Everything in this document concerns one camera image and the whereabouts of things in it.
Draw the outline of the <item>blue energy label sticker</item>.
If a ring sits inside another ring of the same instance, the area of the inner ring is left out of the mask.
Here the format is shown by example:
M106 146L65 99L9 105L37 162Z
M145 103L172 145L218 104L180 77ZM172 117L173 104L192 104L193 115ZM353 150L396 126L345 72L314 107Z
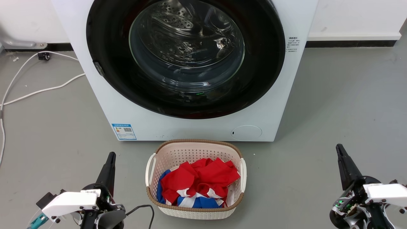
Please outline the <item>blue energy label sticker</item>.
M136 135L133 131L131 124L116 124L112 123L112 128L116 133L119 141L136 141Z

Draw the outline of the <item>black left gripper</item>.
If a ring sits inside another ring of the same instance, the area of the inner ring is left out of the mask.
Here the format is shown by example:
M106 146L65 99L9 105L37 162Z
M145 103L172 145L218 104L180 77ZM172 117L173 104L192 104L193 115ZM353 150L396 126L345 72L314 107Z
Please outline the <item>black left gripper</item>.
M80 229L123 229L126 210L123 205L116 204L114 181L116 173L116 153L109 152L95 184L85 186L83 191L100 191L96 203L88 209L81 208Z

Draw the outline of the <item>white washing machine body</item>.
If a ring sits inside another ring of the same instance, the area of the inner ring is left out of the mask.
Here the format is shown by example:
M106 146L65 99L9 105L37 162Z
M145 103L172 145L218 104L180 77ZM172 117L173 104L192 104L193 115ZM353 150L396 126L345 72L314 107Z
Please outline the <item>white washing machine body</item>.
M270 1L275 5L285 36L285 58L278 78L265 95L245 109L209 119L166 116L147 110L122 96L98 73L90 56L86 26L94 0L52 0L52 4L111 128L112 123L131 124L137 141L211 139L231 142L237 141L231 136L234 128L252 125L263 132L255 142L273 142L319 0ZM300 40L298 51L286 52L287 38L294 36Z

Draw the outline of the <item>red garment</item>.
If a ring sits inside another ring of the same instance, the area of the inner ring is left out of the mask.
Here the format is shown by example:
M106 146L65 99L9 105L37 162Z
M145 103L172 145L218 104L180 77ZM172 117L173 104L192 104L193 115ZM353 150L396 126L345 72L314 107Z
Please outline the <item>red garment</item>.
M228 197L233 197L232 185L240 178L237 168L231 161L224 162L220 158L212 160L202 158L194 163L184 162L178 168L170 170L161 184L164 197L173 202L179 194L192 197L199 193L208 198L221 198L228 207Z

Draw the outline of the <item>blue and white garment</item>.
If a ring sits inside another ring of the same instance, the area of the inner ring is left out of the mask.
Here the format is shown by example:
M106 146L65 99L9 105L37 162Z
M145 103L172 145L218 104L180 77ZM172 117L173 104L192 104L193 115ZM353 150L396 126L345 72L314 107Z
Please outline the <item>blue and white garment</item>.
M171 171L166 170L161 175L157 183L156 197L159 203L177 207L202 208L202 209L224 207L225 201L223 199L208 198L199 193L193 195L192 197L182 197L181 195L178 194L175 199L171 198L174 200L173 202L171 202L166 197L164 197L164 187L161 184L161 180L169 173L171 173Z

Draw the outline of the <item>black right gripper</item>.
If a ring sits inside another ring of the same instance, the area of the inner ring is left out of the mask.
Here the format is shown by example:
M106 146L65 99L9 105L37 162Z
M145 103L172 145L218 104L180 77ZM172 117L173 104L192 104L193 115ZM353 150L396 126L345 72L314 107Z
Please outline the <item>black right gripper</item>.
M341 186L344 193L334 202L329 213L331 223L337 229L397 229L388 217L388 207L398 207L407 214L407 207L388 203L365 203L367 194L364 184L382 184L373 177L363 177L353 159L342 144L336 145ZM397 180L389 184L399 184Z

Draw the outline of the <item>black round glass washer door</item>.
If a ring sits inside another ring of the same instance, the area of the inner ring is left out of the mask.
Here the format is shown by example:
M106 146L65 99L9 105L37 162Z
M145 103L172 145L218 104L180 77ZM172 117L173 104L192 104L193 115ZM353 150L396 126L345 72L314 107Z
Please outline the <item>black round glass washer door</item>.
M141 11L159 1L94 0L90 7L90 56L98 73L122 96L162 115L209 119L245 109L273 86L285 58L285 36L270 0L201 0L226 12L243 35L245 56L233 78L203 92L179 92L153 83L135 62L128 35Z

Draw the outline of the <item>cream perforated laundry basket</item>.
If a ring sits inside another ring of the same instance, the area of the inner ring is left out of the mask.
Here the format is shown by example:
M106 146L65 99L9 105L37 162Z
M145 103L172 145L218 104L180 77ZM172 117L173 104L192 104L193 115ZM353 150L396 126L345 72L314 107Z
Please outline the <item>cream perforated laundry basket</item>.
M228 207L202 209L186 208L161 204L156 191L159 178L166 170L174 170L184 162L194 163L202 158L231 161L238 170L240 178L232 185L233 197L228 197ZM232 215L243 199L247 180L246 162L240 150L227 142L200 139L180 139L164 142L154 152L146 166L145 183L147 196L164 214L195 220L221 220Z

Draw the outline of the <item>round white filter cover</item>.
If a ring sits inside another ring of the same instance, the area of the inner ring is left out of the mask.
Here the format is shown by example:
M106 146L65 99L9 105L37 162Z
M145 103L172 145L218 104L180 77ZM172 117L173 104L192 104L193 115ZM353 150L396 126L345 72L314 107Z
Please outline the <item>round white filter cover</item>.
M231 131L231 136L237 141L250 142L258 139L262 133L262 130L257 126L244 125L234 128Z

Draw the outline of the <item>small text sticker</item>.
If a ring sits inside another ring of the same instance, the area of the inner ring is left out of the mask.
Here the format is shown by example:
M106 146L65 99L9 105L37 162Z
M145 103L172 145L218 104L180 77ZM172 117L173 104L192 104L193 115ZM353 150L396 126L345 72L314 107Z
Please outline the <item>small text sticker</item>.
M288 37L286 41L286 52L297 52L300 46L298 37Z

